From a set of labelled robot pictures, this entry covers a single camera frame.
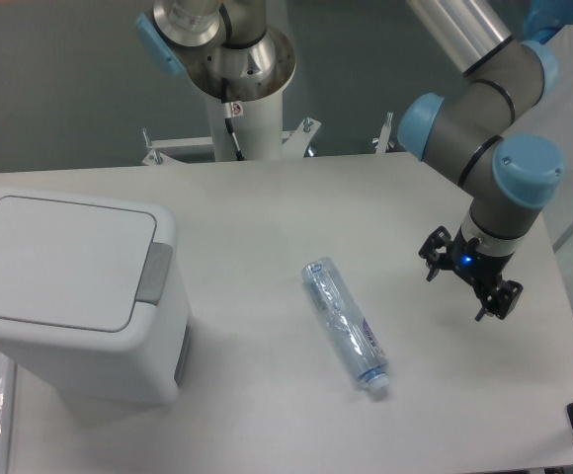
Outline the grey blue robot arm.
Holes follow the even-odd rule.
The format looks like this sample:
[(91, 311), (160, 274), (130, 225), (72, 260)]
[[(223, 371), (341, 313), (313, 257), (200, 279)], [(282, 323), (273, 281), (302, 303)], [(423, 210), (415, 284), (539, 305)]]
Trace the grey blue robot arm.
[(506, 131), (551, 91), (557, 60), (537, 41), (514, 39), (485, 1), (409, 6), (468, 82), (453, 99), (422, 95), (399, 124), (400, 144), (472, 198), (456, 233), (438, 227), (419, 255), (429, 278), (450, 271), (472, 287), (478, 319), (505, 319), (523, 287), (503, 270), (564, 173), (552, 141)]

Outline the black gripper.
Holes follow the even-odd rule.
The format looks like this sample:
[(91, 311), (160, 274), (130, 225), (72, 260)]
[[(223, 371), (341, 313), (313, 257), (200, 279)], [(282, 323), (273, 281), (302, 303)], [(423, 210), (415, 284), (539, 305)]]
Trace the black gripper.
[(419, 250), (419, 257), (428, 268), (426, 281), (432, 281), (440, 271), (453, 272), (468, 283), (480, 300), (481, 307), (474, 320), (484, 316), (504, 320), (517, 305), (523, 286), (514, 280), (503, 280), (501, 274), (507, 257), (494, 257), (480, 253), (470, 245), (470, 240), (458, 230), (452, 243), (444, 226), (439, 226), (426, 239)]

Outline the silver robot base joint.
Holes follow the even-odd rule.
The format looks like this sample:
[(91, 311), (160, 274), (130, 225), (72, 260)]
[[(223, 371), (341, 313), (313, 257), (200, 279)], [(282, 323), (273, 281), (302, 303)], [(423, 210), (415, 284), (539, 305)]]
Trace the silver robot base joint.
[(154, 1), (134, 24), (162, 70), (223, 103), (265, 99), (295, 72), (294, 48), (268, 23), (265, 1)]

